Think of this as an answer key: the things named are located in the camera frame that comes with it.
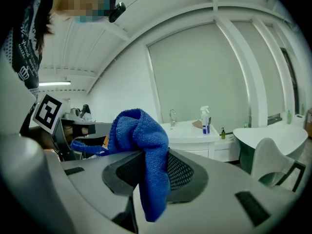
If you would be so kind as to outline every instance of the small bottle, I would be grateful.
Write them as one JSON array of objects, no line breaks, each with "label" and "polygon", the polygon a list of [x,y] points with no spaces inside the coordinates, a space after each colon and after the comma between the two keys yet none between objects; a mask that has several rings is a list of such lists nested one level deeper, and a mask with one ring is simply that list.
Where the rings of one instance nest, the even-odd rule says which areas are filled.
[{"label": "small bottle", "polygon": [[288,115],[287,115],[287,124],[290,124],[292,122],[292,114],[290,110],[288,110]]},{"label": "small bottle", "polygon": [[201,110],[201,123],[203,125],[203,134],[205,134],[205,135],[210,134],[208,108],[209,108],[209,106],[204,106],[204,107],[200,108],[200,110]]},{"label": "small bottle", "polygon": [[222,138],[222,139],[225,139],[225,131],[224,131],[224,127],[222,127],[222,129],[223,129],[223,130],[222,130],[221,138]]},{"label": "small bottle", "polygon": [[305,116],[306,115],[306,109],[304,108],[304,105],[302,104],[301,106],[301,115]]}]

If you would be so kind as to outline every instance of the sink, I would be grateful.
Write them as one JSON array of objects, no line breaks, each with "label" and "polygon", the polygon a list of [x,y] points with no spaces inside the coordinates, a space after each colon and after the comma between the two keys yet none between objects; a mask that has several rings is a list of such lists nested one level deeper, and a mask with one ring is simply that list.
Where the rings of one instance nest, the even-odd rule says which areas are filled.
[{"label": "sink", "polygon": [[210,134],[204,135],[203,130],[192,125],[196,120],[178,122],[174,127],[170,123],[161,124],[166,131],[169,143],[207,143],[219,140],[219,133],[210,125]]}]

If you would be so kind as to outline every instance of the green bottle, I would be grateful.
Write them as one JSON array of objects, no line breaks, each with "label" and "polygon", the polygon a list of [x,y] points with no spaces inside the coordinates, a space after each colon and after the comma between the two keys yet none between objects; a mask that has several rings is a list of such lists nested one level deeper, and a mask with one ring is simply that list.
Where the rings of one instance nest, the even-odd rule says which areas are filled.
[{"label": "green bottle", "polygon": [[306,109],[304,108],[304,105],[302,104],[301,106],[301,115],[305,116],[306,115]]},{"label": "green bottle", "polygon": [[224,127],[222,127],[222,134],[221,134],[221,139],[225,139],[225,131],[224,131]]},{"label": "green bottle", "polygon": [[290,124],[292,122],[292,114],[290,110],[288,110],[288,115],[287,115],[287,124]]}]

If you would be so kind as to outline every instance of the white sink counter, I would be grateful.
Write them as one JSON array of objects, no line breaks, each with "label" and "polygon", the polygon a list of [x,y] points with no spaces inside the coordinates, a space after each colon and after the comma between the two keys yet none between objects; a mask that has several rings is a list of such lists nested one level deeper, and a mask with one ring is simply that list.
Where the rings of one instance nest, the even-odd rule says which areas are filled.
[{"label": "white sink counter", "polygon": [[203,130],[192,125],[196,120],[178,122],[174,127],[170,123],[161,124],[169,139],[169,147],[214,158],[215,142],[220,139],[219,133],[210,125],[210,134],[204,135]]},{"label": "white sink counter", "polygon": [[161,124],[166,131],[170,143],[204,143],[216,142],[220,139],[214,126],[210,125],[210,134],[204,135],[203,130],[192,125],[196,120],[178,122],[174,127],[170,123]]}]

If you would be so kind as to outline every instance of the spray bottle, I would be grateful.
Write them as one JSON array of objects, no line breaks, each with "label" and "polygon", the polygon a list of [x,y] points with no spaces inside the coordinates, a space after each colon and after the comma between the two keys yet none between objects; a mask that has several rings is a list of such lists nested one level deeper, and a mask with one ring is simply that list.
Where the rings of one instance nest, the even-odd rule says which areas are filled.
[{"label": "spray bottle", "polygon": [[209,108],[209,106],[203,106],[200,108],[200,110],[201,110],[201,123],[203,125],[203,134],[205,134],[205,135],[210,134],[208,108]]}]

